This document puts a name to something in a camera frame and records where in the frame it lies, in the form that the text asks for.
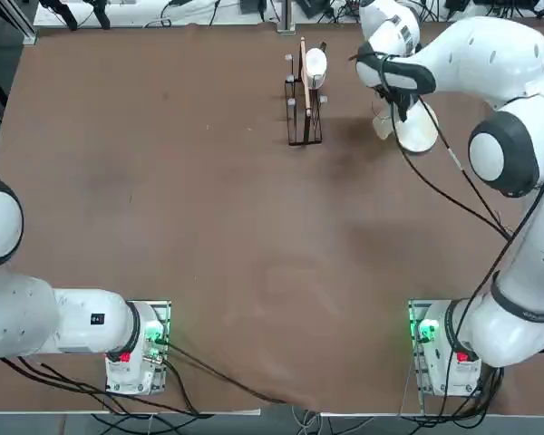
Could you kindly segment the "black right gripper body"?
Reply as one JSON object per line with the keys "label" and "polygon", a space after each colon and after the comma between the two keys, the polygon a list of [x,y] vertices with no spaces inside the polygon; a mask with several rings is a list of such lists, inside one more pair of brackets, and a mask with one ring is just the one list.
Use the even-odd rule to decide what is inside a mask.
{"label": "black right gripper body", "polygon": [[387,114],[393,121],[407,121],[407,112],[417,102],[417,91],[398,88],[391,85],[380,84],[378,86],[379,96],[386,100],[389,108]]}

